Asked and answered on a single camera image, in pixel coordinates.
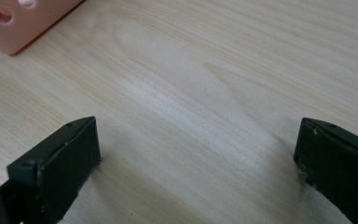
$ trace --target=wooden table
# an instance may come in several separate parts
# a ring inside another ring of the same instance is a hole
[[[301,118],[358,134],[358,0],[89,0],[0,53],[6,165],[97,118],[62,223],[349,223],[304,185]]]

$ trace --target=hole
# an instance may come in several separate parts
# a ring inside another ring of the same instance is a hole
[[[22,7],[31,7],[35,2],[36,0],[19,0],[19,3]]]
[[[0,7],[0,23],[8,23],[13,18],[13,14],[7,7]]]

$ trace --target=wood grain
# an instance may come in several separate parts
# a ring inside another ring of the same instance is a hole
[[[0,184],[90,115],[104,160],[62,223],[349,223],[292,157],[303,117],[358,134],[358,0],[86,1],[0,53]]]

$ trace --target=pink object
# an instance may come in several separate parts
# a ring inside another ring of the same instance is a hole
[[[0,0],[0,51],[14,54],[83,0]]]

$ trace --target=pink plastic box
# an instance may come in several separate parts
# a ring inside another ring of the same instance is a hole
[[[14,54],[83,0],[0,0],[0,51]]]

